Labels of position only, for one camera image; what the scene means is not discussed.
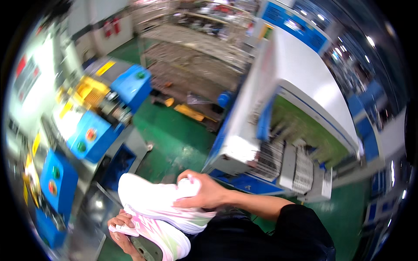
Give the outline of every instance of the white machine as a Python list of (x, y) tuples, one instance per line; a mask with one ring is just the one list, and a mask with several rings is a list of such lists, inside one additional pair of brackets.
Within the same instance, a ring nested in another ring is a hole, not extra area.
[(319, 123), (348, 155), (357, 153), (350, 112), (328, 68), (312, 48), (276, 26), (269, 40), (263, 39), (203, 172), (248, 193), (329, 199), (332, 168), (314, 162), (303, 140), (290, 143), (260, 134), (272, 127), (276, 95)]

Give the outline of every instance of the white sneaker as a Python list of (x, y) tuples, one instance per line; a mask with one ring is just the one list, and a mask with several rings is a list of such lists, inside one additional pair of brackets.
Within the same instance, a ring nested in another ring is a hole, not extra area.
[(168, 222), (188, 234), (202, 232), (216, 212), (205, 212), (201, 208), (176, 208), (173, 202), (181, 198), (196, 196), (200, 181), (192, 176), (176, 184), (152, 184), (131, 173), (120, 177), (117, 190), (122, 205), (148, 218)]
[(109, 231), (129, 235), (134, 247), (147, 261), (174, 261), (188, 255), (190, 241), (180, 230), (164, 221), (143, 217), (129, 206), (124, 210), (133, 216), (135, 228), (126, 224), (110, 225)]

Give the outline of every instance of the green button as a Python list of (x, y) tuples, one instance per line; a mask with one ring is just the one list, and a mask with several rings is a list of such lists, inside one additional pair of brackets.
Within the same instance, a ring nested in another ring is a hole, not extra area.
[(59, 179), (59, 169), (58, 167), (53, 166), (52, 167), (52, 175), (54, 179)]
[(80, 152), (85, 152), (86, 151), (86, 145), (85, 145), (85, 143), (84, 142), (77, 143), (77, 149)]
[(136, 74), (136, 77), (138, 79), (144, 79), (145, 78), (145, 73), (143, 71), (141, 71), (141, 72), (139, 72), (139, 73)]

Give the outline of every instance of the left hand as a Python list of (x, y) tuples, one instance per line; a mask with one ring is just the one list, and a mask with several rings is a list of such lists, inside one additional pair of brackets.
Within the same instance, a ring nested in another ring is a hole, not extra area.
[[(107, 226), (114, 226), (120, 225), (123, 226), (126, 224), (130, 228), (134, 228), (134, 224), (131, 221), (132, 215), (126, 213), (123, 209), (119, 211), (119, 215), (117, 215), (114, 218), (111, 218), (107, 222)], [(141, 254), (136, 250), (136, 248), (133, 246), (131, 241), (129, 241), (128, 237), (122, 233), (119, 232), (110, 232), (110, 236), (112, 237), (113, 241), (116, 242), (116, 244), (122, 248), (122, 250), (126, 253), (131, 255), (132, 257), (141, 256)]]

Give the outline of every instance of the shoe sole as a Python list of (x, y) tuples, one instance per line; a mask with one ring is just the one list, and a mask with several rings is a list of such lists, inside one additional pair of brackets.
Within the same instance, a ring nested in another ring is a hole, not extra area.
[(128, 236), (133, 246), (143, 255), (146, 261), (162, 261), (163, 251), (151, 240), (143, 236)]

